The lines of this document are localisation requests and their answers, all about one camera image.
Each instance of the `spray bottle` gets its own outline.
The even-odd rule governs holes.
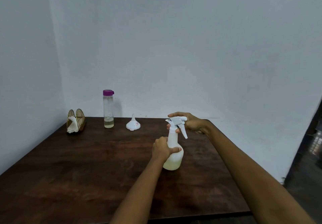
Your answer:
[[[170,157],[167,159],[167,161],[164,163],[163,168],[167,170],[176,170],[180,167],[180,164],[182,161],[183,148],[178,144],[178,133],[176,133],[175,130],[178,129],[179,127],[185,139],[188,138],[184,128],[184,122],[187,121],[187,117],[176,116],[166,121],[170,124],[169,136],[168,136],[168,147],[169,148],[179,147],[181,148],[181,151],[179,153],[171,154]]]

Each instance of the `bottle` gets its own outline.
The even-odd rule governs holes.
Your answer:
[[[104,127],[105,128],[111,128],[114,126],[113,94],[114,92],[112,90],[103,91]]]
[[[169,120],[166,120],[170,124],[169,136],[168,136],[168,147],[169,148],[179,147],[181,148],[181,151],[179,153],[173,153],[170,155],[167,161],[163,164],[164,169],[176,170],[181,165],[181,161],[183,157],[183,148],[178,143],[178,133],[176,133],[175,130],[178,129],[177,126],[179,126],[183,136],[185,137],[185,139],[187,139],[188,136],[184,128],[184,122],[186,120],[187,120],[187,117],[185,116],[176,116],[176,117],[172,117]]]

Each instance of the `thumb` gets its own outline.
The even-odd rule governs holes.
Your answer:
[[[179,147],[169,148],[169,149],[170,149],[170,154],[179,153],[182,150],[182,148],[179,148]]]

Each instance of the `liquid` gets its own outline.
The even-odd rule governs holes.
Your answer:
[[[169,161],[167,160],[164,164],[163,164],[163,168],[166,169],[166,170],[176,170],[180,167],[181,165],[181,160],[179,161],[176,161],[176,162],[172,162],[172,161]]]
[[[110,118],[108,119],[109,121],[106,121],[104,119],[104,127],[105,128],[112,128],[114,126],[114,118],[112,118],[112,120],[110,120]]]

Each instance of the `hand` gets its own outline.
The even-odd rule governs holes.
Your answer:
[[[168,117],[174,117],[174,116],[186,116],[188,120],[185,122],[184,127],[196,133],[204,134],[205,127],[207,126],[207,123],[208,123],[206,120],[199,119],[190,113],[184,113],[184,112],[175,112],[168,115]]]
[[[160,160],[164,163],[171,154],[178,153],[182,150],[179,147],[169,148],[167,141],[167,137],[160,137],[159,139],[155,140],[155,143],[152,147],[152,159]]]

